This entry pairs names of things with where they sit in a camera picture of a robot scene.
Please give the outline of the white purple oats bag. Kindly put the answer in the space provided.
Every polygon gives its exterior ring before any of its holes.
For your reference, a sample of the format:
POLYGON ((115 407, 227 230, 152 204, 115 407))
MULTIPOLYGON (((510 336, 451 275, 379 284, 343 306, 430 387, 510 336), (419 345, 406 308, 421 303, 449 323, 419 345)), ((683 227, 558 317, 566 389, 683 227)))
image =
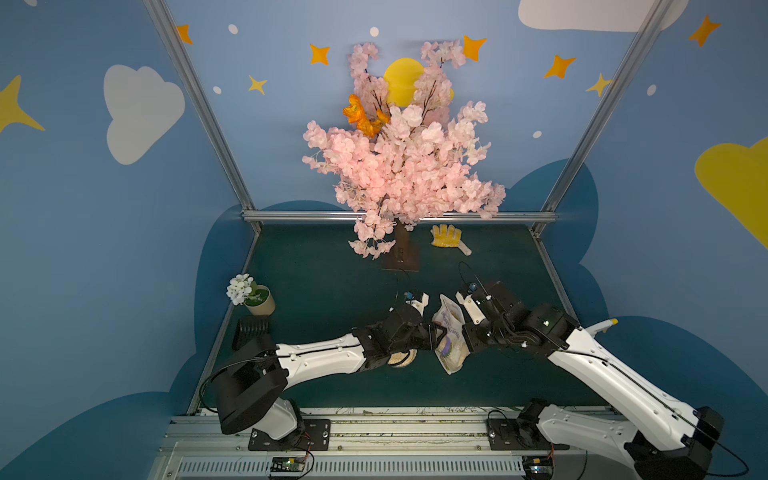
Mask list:
POLYGON ((435 348, 438 361, 448 375, 458 372, 469 356, 469 348, 463 336, 465 326, 461 307, 441 294, 440 308, 432 317, 432 322, 445 330, 445 336, 435 348))

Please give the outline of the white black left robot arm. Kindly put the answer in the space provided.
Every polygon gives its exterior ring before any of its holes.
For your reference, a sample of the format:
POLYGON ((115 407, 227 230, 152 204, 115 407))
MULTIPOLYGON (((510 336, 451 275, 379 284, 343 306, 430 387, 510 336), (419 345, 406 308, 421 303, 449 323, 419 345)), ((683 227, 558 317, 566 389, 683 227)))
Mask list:
POLYGON ((282 440, 302 429, 299 409, 281 397, 284 391, 326 376, 403 366, 414 352, 436 349, 447 329, 423 316, 427 302, 426 295, 406 302, 385 319, 331 340, 278 344, 269 335, 251 340, 209 376, 221 432, 256 427, 282 440))

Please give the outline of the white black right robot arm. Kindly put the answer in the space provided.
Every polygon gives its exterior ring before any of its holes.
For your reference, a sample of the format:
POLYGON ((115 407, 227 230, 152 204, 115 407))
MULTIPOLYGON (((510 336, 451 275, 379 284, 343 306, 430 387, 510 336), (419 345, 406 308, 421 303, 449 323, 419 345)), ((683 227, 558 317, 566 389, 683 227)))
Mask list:
POLYGON ((466 284, 456 299, 469 321, 471 353, 512 348, 547 359, 619 414, 605 420, 534 399, 512 422, 520 444, 568 445, 632 468, 640 479, 703 479, 724 426, 709 407, 694 408, 656 387, 604 348, 592 330, 552 305, 528 309, 502 283, 466 284))

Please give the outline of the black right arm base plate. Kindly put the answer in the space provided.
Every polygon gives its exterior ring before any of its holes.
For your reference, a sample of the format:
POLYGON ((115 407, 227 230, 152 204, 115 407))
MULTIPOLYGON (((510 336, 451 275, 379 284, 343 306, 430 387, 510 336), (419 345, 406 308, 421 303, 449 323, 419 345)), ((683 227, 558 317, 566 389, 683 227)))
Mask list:
POLYGON ((570 449, 568 445, 548 441, 538 428, 538 418, 535 417, 509 418, 503 416, 501 411, 492 411, 486 417, 486 427, 493 451, 570 449))

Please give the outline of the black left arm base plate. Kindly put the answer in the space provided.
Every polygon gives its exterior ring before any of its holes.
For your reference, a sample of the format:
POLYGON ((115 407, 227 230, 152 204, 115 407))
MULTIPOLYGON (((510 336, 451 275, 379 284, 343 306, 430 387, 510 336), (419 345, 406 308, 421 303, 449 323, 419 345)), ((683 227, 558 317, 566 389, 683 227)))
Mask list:
POLYGON ((329 419, 301 420, 298 427, 280 440, 253 428, 248 442, 249 451, 305 451, 324 452, 329 448, 332 423, 329 419))

